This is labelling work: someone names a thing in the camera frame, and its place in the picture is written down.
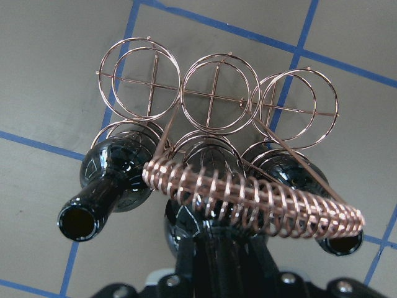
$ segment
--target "wire coil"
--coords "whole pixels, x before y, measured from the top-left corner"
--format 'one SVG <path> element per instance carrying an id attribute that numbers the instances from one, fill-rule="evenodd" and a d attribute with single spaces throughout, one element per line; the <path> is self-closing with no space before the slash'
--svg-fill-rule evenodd
<path id="1" fill-rule="evenodd" d="M 242 225 L 256 233 L 292 238 L 339 238 L 357 235 L 365 224 L 361 212 L 352 206 L 330 201 L 308 192 L 290 189 L 278 183 L 252 177 L 232 181 L 199 174 L 189 167 L 166 158 L 155 158 L 145 165 L 143 179 L 180 205 L 191 205 L 210 216 L 222 203 L 219 220 L 233 205 L 230 224 Z"/>

